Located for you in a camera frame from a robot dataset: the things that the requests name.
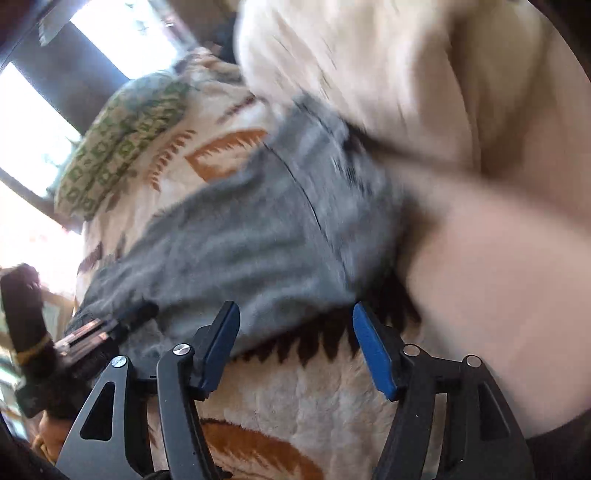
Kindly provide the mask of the green white checkered pillow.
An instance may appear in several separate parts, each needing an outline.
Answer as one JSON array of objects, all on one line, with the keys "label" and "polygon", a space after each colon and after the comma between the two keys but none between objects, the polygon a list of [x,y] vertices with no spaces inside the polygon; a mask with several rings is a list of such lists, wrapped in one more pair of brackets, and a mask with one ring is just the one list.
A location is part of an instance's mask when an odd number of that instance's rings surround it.
[{"label": "green white checkered pillow", "polygon": [[185,79],[155,72],[117,90],[73,152],[57,187],[55,211],[91,220],[137,157],[182,118],[189,89]]}]

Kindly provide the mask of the pink bed sheet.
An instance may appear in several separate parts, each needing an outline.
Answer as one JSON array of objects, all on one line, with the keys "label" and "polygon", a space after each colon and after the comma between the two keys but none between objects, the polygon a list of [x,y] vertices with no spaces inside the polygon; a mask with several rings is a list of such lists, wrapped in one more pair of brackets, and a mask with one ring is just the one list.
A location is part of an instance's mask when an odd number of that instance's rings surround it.
[{"label": "pink bed sheet", "polygon": [[425,345],[483,358],[529,436],[586,411],[590,82],[562,36],[481,174],[396,172],[431,221],[406,275]]}]

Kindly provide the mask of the leaf patterned cream blanket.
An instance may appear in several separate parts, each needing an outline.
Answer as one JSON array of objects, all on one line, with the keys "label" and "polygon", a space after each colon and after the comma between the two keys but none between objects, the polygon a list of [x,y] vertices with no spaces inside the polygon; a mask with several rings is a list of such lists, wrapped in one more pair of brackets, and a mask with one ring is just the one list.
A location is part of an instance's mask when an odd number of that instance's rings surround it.
[{"label": "leaf patterned cream blanket", "polygon": [[[182,118],[84,220],[76,314],[100,269],[120,260],[154,219],[238,173],[290,112],[253,95],[238,66],[207,49],[192,51],[173,75],[190,84]],[[417,315],[393,266],[362,298],[410,329]],[[370,379],[352,317],[353,304],[245,352],[233,350],[221,384],[198,405],[218,465],[237,479],[370,478],[396,407]]]}]

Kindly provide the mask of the grey denim pants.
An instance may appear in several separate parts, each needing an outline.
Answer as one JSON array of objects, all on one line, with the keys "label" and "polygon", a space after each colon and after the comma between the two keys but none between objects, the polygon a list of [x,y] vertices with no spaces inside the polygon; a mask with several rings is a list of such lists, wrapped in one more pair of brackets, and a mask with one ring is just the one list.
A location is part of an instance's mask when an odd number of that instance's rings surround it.
[{"label": "grey denim pants", "polygon": [[361,299],[394,262],[405,203],[356,131],[301,97],[238,173],[154,219],[100,269],[71,327],[153,302],[156,318],[123,346],[141,362],[231,301],[240,310],[233,350],[245,352]]}]

